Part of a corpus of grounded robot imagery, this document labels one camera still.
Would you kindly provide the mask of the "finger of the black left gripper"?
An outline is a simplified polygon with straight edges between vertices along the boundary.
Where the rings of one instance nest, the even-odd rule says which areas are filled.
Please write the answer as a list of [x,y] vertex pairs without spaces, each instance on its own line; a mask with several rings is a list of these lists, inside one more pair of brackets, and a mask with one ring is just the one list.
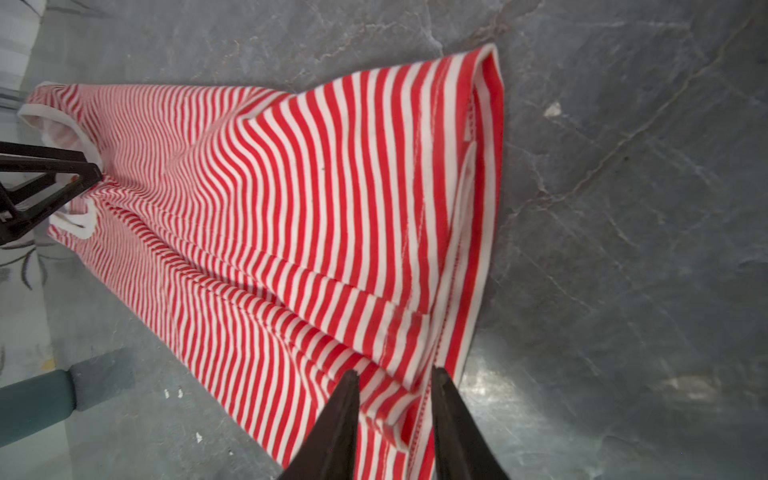
[[1,142],[2,172],[84,173],[96,165],[76,150]]
[[[95,164],[2,164],[2,173],[35,173],[37,177],[7,189],[1,186],[1,244],[21,239],[56,210],[84,193],[102,180]],[[27,207],[25,201],[44,192],[56,183],[58,175],[73,175],[66,185],[56,192]]]

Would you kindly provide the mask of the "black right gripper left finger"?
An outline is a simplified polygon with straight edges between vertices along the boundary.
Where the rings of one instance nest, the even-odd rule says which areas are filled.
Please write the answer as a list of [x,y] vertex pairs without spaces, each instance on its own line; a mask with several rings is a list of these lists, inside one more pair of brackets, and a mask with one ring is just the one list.
[[348,370],[279,479],[353,479],[359,405],[359,375]]

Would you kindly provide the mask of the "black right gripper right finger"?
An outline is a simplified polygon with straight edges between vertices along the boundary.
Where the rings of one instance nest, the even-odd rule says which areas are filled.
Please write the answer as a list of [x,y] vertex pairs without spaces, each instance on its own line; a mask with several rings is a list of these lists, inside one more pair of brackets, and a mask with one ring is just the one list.
[[442,367],[432,368],[431,405],[439,479],[509,479]]

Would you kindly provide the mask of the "red white striped tank top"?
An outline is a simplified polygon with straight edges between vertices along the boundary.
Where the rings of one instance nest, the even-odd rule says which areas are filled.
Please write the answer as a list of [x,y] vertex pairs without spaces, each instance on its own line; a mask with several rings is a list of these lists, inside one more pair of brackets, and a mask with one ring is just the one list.
[[44,83],[20,117],[102,181],[49,236],[279,464],[342,375],[359,479],[435,469],[434,367],[458,379],[493,249],[498,49],[255,86]]

